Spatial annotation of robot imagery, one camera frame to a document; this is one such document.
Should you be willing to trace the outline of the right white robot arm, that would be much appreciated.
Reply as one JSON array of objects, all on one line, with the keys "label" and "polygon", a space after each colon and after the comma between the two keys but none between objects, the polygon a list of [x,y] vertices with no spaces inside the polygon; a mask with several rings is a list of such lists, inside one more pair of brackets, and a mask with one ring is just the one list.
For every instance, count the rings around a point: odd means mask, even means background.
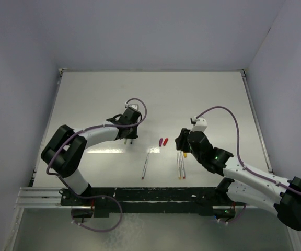
[{"label": "right white robot arm", "polygon": [[183,128],[175,144],[177,150],[191,153],[208,172],[223,177],[215,193],[220,204],[234,201],[255,206],[301,231],[301,178],[282,178],[244,165],[231,152],[214,147],[201,131]]}]

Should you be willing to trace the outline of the purple marker pen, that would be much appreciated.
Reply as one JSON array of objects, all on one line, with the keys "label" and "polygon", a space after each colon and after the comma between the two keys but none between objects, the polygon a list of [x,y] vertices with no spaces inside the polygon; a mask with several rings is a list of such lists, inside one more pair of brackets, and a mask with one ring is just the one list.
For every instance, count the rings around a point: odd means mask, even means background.
[{"label": "purple marker pen", "polygon": [[143,167],[143,171],[142,171],[142,176],[141,176],[142,180],[145,178],[147,165],[148,165],[148,160],[149,160],[149,155],[150,155],[150,153],[147,153],[146,160],[145,160],[144,167]]}]

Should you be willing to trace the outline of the yellow marker pen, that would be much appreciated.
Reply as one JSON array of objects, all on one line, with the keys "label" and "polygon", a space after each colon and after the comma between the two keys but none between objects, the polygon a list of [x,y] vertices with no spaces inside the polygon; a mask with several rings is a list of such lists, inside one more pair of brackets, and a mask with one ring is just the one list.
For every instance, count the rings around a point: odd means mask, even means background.
[{"label": "yellow marker pen", "polygon": [[182,178],[181,174],[181,162],[180,162],[180,153],[177,152],[177,170],[178,170],[178,179]]}]

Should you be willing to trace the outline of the red pen cap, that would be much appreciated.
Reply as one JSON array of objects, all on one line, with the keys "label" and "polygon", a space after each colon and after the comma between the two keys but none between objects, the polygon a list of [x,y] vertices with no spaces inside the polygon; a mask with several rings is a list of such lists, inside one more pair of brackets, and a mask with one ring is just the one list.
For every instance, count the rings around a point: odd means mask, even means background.
[{"label": "red pen cap", "polygon": [[169,139],[168,138],[165,138],[164,142],[163,142],[163,146],[166,146],[167,143],[168,143]]}]

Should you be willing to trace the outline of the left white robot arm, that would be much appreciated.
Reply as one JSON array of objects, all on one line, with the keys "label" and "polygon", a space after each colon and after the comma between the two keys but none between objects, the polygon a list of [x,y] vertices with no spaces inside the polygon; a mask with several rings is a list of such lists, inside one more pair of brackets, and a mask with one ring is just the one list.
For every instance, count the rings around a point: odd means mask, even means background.
[{"label": "left white robot arm", "polygon": [[94,145],[121,139],[136,139],[137,124],[143,116],[129,106],[124,113],[115,115],[100,126],[75,131],[67,125],[60,126],[41,153],[41,159],[53,175],[65,182],[74,192],[72,198],[79,205],[85,205],[91,198],[91,185],[78,170],[85,149]]}]

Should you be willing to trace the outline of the red marker pen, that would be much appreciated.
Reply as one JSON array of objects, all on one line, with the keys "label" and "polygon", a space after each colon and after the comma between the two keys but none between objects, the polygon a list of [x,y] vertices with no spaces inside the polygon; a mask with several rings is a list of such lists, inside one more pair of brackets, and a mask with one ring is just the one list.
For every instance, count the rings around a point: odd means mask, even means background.
[{"label": "red marker pen", "polygon": [[181,172],[182,172],[182,178],[185,179],[185,178],[186,178],[186,171],[185,171],[185,167],[184,167],[184,156],[183,156],[183,152],[180,152],[180,158],[181,158]]}]

